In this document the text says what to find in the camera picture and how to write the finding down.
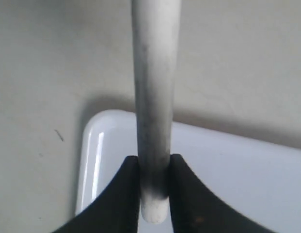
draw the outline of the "white cylindrical tube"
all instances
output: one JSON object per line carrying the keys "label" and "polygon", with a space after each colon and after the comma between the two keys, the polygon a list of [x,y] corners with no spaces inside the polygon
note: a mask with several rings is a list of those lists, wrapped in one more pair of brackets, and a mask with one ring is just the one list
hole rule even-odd
{"label": "white cylindrical tube", "polygon": [[143,218],[161,223],[168,212],[170,162],[181,0],[132,0],[132,31]]}

